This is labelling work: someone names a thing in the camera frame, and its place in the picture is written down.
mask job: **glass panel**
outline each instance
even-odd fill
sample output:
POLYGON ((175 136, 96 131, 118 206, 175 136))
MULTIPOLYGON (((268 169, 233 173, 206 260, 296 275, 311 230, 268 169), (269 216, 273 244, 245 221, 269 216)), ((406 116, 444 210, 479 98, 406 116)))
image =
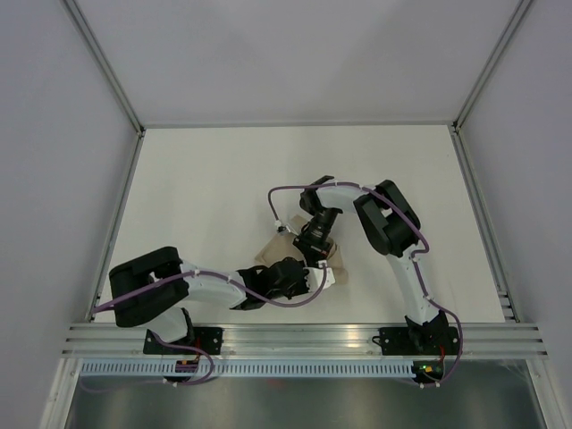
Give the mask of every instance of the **glass panel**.
POLYGON ((439 389, 391 379, 219 378, 200 386, 87 378, 68 428, 545 427, 522 363, 463 363, 439 389))

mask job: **cable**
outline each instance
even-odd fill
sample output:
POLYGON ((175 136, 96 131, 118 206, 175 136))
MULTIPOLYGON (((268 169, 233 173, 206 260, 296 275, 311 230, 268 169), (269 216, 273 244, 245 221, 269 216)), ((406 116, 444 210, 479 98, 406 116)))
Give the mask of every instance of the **cable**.
MULTIPOLYGON (((425 285, 425 281, 423 279, 423 275, 421 274, 421 269, 419 268, 419 264, 416 261, 416 256, 429 253, 429 249, 430 249, 429 243, 428 243, 427 239, 425 238, 425 236, 423 235, 423 233, 413 224, 413 222, 411 222, 411 220, 401 210, 399 210, 398 207, 395 204, 393 204, 393 202, 391 202, 388 198, 384 197, 383 195, 381 195, 380 193, 378 193, 374 189, 370 189, 368 187, 361 186, 361 185, 354 183, 354 182, 351 182, 351 181, 336 181, 336 182, 330 182, 330 183, 322 183, 319 185, 278 186, 278 187, 272 188, 268 191, 268 195, 267 195, 268 204, 270 205, 270 209, 272 210, 274 219, 276 221, 280 221, 280 217, 278 216, 278 213, 276 212, 276 209, 275 209, 274 204, 272 202, 272 194, 274 192, 276 192, 278 190, 288 190, 288 189, 320 189, 320 188, 333 188, 333 187, 339 187, 339 186, 346 186, 349 188, 360 189, 364 192, 367 192, 367 193, 373 195, 374 197, 376 197, 377 199, 382 201, 386 206, 388 206, 393 211, 393 213, 395 213, 397 216, 399 216, 401 218, 401 220, 411 229, 412 232, 415 233, 415 235, 423 243, 424 248, 416 249, 413 252, 411 252, 411 255, 410 255, 411 262, 413 263, 413 266, 415 268, 417 279, 419 280, 419 285, 421 286, 421 291, 423 292, 424 298, 427 300, 427 302, 429 302, 431 305, 433 305, 437 309, 444 312, 446 315, 450 315, 455 320, 455 323, 457 324, 457 328, 458 328, 458 354, 457 354, 457 357, 455 358, 455 361, 453 362, 453 366, 451 367, 450 371, 447 374, 445 374, 440 381, 440 383, 445 382, 447 379, 449 379, 449 377, 457 369, 458 362, 461 359, 461 355, 463 354, 463 344, 464 344, 463 327, 461 326, 461 321, 457 317, 457 315, 455 313, 453 313, 452 311, 450 311, 448 308, 445 308, 445 307, 437 304, 431 298, 429 291, 427 290, 427 287, 425 285)), ((436 383, 425 384, 424 387, 436 387, 436 383)))
MULTIPOLYGON (((155 340, 159 344, 161 344, 162 346, 168 347, 169 349, 194 351, 195 353, 197 353, 197 355, 203 355, 206 358, 206 360, 208 360, 208 363, 210 364, 210 367, 208 368, 208 372, 205 375, 203 375, 202 377, 198 378, 197 380, 189 380, 187 382, 177 382, 176 384, 181 384, 181 385, 185 385, 185 386, 192 386, 192 385, 206 383, 208 381, 208 378, 210 377, 210 375, 215 370, 215 362, 213 361, 213 358, 211 357, 211 355, 209 355, 204 350, 199 349, 197 347, 179 346, 176 344, 169 344, 168 342, 164 342, 163 340, 161 340, 161 338, 156 333, 154 333, 154 332, 151 332, 151 333, 155 337, 155 340)), ((198 364, 191 365, 191 366, 182 365, 182 367, 181 366, 176 366, 176 367, 177 367, 177 369, 197 369, 198 364)), ((145 384, 164 384, 164 383, 165 383, 164 380, 142 380, 139 382, 130 383, 130 384, 123 384, 121 386, 115 386, 115 387, 111 387, 111 388, 94 389, 94 388, 86 386, 86 384, 83 382, 83 377, 80 377, 78 379, 78 385, 80 386, 80 388, 83 391, 86 391, 87 393, 92 393, 92 394, 108 393, 110 391, 116 391, 118 389, 124 389, 124 388, 135 387, 135 386, 142 386, 145 384)))
POLYGON ((175 274, 175 275, 172 275, 170 277, 166 277, 166 278, 161 279, 157 282, 153 282, 151 284, 148 284, 147 286, 144 286, 144 287, 139 288, 137 290, 133 290, 133 291, 128 292, 124 295, 121 295, 120 297, 118 297, 116 299, 112 299, 111 301, 108 301, 108 302, 106 302, 100 306, 95 307, 92 310, 92 314, 102 313, 104 311, 111 311, 114 309, 114 306, 116 306, 117 304, 121 304, 122 302, 125 302, 128 299, 131 299, 131 298, 137 297, 139 295, 142 295, 144 293, 147 293, 150 290, 160 288, 161 286, 164 286, 165 284, 167 284, 169 282, 174 282, 175 280, 183 279, 185 277, 195 278, 195 277, 200 277, 200 276, 214 277, 214 278, 219 279, 219 280, 224 280, 224 281, 228 282, 229 284, 231 284, 232 286, 239 288, 240 290, 244 290, 246 293, 252 295, 253 297, 256 297, 256 298, 260 299, 261 301, 264 301, 265 303, 271 304, 273 306, 282 307, 282 308, 302 307, 302 306, 305 306, 306 304, 309 304, 314 299, 316 299, 318 297, 318 295, 320 293, 322 293, 322 290, 324 290, 326 280, 327 280, 327 273, 328 273, 327 265, 323 266, 322 270, 323 270, 322 283, 320 283, 320 286, 318 287, 318 289, 316 289, 316 291, 309 298, 306 298, 300 302, 295 302, 293 304, 284 304, 284 303, 275 301, 273 299, 268 299, 267 297, 260 295, 259 293, 256 293, 253 290, 250 290, 244 284, 237 282, 233 279, 229 279, 228 276, 225 274, 217 273, 216 271, 207 271, 207 270, 200 270, 200 272, 198 274, 196 274, 195 270, 191 270, 191 271, 187 271, 185 273, 175 274))
POLYGON ((213 371, 215 370, 215 362, 213 361, 213 358, 211 357, 211 355, 209 355, 204 350, 199 349, 197 347, 179 346, 177 344, 169 344, 168 342, 164 342, 163 340, 161 340, 161 338, 159 338, 159 336, 156 333, 154 333, 154 332, 151 332, 151 333, 153 333, 155 340, 164 347, 168 347, 169 349, 194 351, 197 354, 203 355, 206 358, 206 360, 208 360, 210 367, 208 368, 208 372, 205 375, 198 378, 197 380, 189 380, 187 382, 179 382, 177 384, 181 384, 181 385, 185 385, 185 386, 192 386, 192 385, 196 385, 196 384, 202 384, 202 383, 205 383, 208 381, 208 377, 210 377, 211 374, 213 373, 213 371))

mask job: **black mounting bracket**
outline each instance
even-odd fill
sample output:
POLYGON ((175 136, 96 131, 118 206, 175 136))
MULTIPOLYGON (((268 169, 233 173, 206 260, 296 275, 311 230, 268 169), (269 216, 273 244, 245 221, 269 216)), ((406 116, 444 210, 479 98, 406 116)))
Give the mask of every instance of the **black mounting bracket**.
POLYGON ((442 353, 441 347, 448 356, 456 356, 460 347, 458 330, 449 326, 435 341, 426 343, 419 348, 410 338, 409 328, 385 327, 379 330, 379 343, 384 356, 436 356, 442 353))
MULTIPOLYGON (((211 356, 218 356, 221 354, 221 347, 223 346, 223 328, 216 328, 211 326, 199 326, 193 328, 194 341, 192 344, 180 344, 185 346, 193 346, 204 350, 211 356)), ((147 330, 145 336, 145 345, 143 346, 144 355, 197 355, 194 351, 172 349, 159 344, 153 333, 147 330)))

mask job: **white table surface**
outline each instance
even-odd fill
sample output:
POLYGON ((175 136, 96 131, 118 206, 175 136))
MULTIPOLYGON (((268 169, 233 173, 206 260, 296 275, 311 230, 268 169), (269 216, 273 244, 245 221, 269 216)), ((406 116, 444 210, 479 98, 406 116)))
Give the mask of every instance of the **white table surface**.
MULTIPOLYGON (((148 130, 109 268, 162 246, 204 267, 252 266, 274 235, 266 192, 325 174, 361 184, 395 181, 431 245, 425 270, 436 300, 463 322, 504 321, 450 135, 439 125, 148 130)), ((303 213, 297 191, 274 200, 282 219, 303 213)), ((358 218, 339 216, 332 236, 349 284, 334 284, 301 308, 244 312, 185 303, 193 322, 403 322, 397 281, 358 218)), ((107 282, 100 302, 109 299, 107 282)), ((96 320, 110 322, 114 314, 96 320)))

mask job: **white robotic arm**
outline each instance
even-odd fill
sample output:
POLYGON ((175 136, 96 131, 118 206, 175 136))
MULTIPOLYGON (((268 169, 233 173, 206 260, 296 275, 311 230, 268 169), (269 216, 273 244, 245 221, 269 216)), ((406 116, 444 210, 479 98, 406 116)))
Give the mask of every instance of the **white robotic arm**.
POLYGON ((412 260, 412 254, 419 250, 418 237, 404 223, 402 216, 407 216, 417 228, 420 222, 395 184, 384 181, 371 189, 391 201, 393 208, 400 211, 400 216, 369 192, 343 183, 337 186, 330 176, 324 176, 307 188, 300 196, 300 206, 313 218, 293 241, 304 261, 285 258, 270 267, 254 266, 221 273, 183 264, 176 248, 158 249, 110 272, 114 301, 123 296, 127 298, 126 294, 133 297, 122 299, 121 304, 113 306, 117 325, 146 326, 166 342, 173 342, 192 329, 185 310, 173 307, 183 299, 250 310, 260 308, 269 299, 291 299, 309 293, 317 289, 317 284, 327 287, 334 282, 332 270, 323 269, 331 249, 327 238, 337 215, 346 212, 357 214, 369 243, 388 258, 404 298, 412 340, 417 345, 428 342, 436 332, 446 329, 445 314, 427 299, 428 285, 425 282, 420 284, 416 272, 416 264, 417 269, 421 269, 419 261, 414 264, 412 260), (185 280, 180 276, 146 294, 136 293, 140 288, 149 288, 156 280, 177 276, 181 272, 196 275, 187 276, 185 280))

